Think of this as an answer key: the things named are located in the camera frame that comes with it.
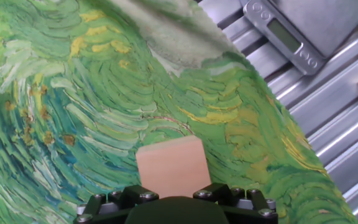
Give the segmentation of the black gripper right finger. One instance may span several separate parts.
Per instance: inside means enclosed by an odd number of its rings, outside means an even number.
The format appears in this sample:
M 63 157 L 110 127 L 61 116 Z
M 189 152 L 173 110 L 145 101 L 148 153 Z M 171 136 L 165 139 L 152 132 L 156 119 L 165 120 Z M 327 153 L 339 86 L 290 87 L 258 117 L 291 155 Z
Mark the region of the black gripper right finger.
M 257 189 L 213 183 L 196 191 L 193 198 L 216 205 L 228 223 L 278 224 L 278 214 Z

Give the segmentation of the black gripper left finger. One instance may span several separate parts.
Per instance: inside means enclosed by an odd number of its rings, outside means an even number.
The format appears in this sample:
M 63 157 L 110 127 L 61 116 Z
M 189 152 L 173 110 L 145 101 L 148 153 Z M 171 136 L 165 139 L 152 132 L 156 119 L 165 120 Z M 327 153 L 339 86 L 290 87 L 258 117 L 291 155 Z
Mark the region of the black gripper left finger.
M 94 194 L 89 200 L 77 206 L 77 216 L 73 223 L 91 223 L 95 218 L 112 215 L 136 205 L 158 200 L 159 195 L 140 185 L 125 187 L 108 194 Z

